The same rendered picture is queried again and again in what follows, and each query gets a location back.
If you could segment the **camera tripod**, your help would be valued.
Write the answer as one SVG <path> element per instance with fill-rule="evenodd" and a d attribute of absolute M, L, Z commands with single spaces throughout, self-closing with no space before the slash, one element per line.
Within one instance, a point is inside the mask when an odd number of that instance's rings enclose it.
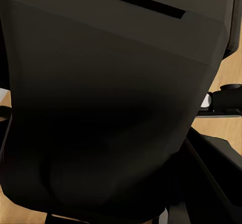
<path fill-rule="evenodd" d="M 0 105 L 0 117 L 3 118 L 10 118 L 12 113 L 12 108 L 9 108 L 9 106 Z M 83 220 L 80 220 L 80 222 L 85 222 Z"/>

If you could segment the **digital camera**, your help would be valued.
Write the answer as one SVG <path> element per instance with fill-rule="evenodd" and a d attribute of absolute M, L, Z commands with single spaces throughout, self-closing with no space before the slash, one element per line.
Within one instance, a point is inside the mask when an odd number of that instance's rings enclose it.
<path fill-rule="evenodd" d="M 0 0 L 4 195 L 45 224 L 158 218 L 241 23 L 242 0 Z"/>

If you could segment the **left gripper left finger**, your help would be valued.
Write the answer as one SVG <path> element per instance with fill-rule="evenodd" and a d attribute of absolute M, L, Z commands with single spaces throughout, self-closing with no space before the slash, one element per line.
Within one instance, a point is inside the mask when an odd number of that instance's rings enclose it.
<path fill-rule="evenodd" d="M 0 150 L 3 144 L 3 140 L 8 128 L 8 124 L 9 124 L 10 119 L 4 120 L 0 122 Z"/>

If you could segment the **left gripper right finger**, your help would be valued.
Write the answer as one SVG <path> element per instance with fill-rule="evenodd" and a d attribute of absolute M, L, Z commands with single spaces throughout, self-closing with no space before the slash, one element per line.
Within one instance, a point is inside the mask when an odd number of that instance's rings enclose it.
<path fill-rule="evenodd" d="M 242 168 L 193 127 L 174 167 L 191 224 L 242 224 Z"/>

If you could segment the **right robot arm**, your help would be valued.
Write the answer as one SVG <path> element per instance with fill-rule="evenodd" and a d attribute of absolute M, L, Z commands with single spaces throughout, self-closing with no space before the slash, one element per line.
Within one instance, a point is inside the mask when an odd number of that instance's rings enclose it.
<path fill-rule="evenodd" d="M 220 91 L 208 91 L 196 118 L 242 117 L 242 84 L 225 84 Z"/>

